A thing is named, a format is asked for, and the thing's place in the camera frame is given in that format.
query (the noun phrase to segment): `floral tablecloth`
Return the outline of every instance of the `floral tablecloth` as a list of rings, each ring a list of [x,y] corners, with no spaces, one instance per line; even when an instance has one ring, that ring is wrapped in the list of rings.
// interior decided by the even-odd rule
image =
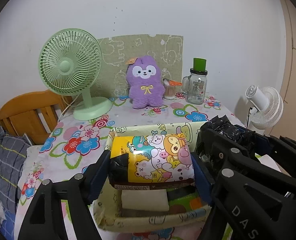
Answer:
[[[221,117],[225,114],[232,124],[243,126],[220,101],[208,93],[202,105],[187,103],[181,93],[177,93],[174,100],[164,100],[163,106],[158,108],[133,109],[127,96],[110,100],[113,103],[112,109],[95,120],[78,121],[71,113],[66,114],[46,140],[22,188],[15,218],[14,239],[18,238],[25,213],[42,180],[49,178],[58,182],[68,180],[76,173],[83,173],[91,163],[98,160],[104,150],[108,133],[114,127],[159,124],[159,131],[151,133],[164,134],[163,124],[208,121],[216,115]],[[191,136],[197,136],[198,131],[191,133]],[[62,210],[68,237],[75,240],[67,201],[62,201]],[[113,233],[101,229],[98,231],[104,240],[194,240],[197,239],[202,226],[202,223],[195,223],[140,234]]]

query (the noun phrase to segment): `cotton swab container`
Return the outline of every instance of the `cotton swab container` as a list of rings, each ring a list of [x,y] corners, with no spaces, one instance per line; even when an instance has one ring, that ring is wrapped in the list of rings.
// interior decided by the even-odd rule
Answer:
[[[175,99],[176,92],[178,91],[178,86],[181,86],[180,82],[169,80],[167,78],[163,79],[164,87],[166,89],[164,93],[165,99]]]

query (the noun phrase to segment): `fan center hub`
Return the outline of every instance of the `fan center hub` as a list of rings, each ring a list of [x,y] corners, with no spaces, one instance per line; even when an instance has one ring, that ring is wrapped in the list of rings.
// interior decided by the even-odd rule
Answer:
[[[67,73],[71,69],[71,67],[72,67],[71,63],[69,61],[67,61],[67,60],[63,60],[60,63],[60,70],[63,73]]]

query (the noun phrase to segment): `yellow bow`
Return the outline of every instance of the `yellow bow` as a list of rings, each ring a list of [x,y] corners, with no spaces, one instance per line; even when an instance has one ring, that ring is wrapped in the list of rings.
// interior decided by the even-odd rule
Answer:
[[[141,89],[142,89],[142,90],[146,90],[145,93],[144,93],[144,95],[145,95],[147,92],[148,92],[149,94],[151,94],[151,92],[149,91],[149,89],[153,89],[153,86],[152,86],[152,85],[150,85],[150,86],[148,86],[148,87],[146,87],[146,86],[142,86]]]

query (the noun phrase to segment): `wooden bed frame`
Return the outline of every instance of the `wooden bed frame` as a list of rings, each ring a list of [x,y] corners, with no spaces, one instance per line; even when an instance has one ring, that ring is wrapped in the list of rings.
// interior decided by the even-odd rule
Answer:
[[[69,104],[72,102],[71,97],[64,99]],[[42,124],[37,109],[41,110],[49,129],[53,131],[58,122],[54,105],[59,105],[61,111],[67,107],[62,97],[50,90],[17,96],[0,109],[0,125],[11,135],[26,133],[35,144],[42,145],[50,134]]]

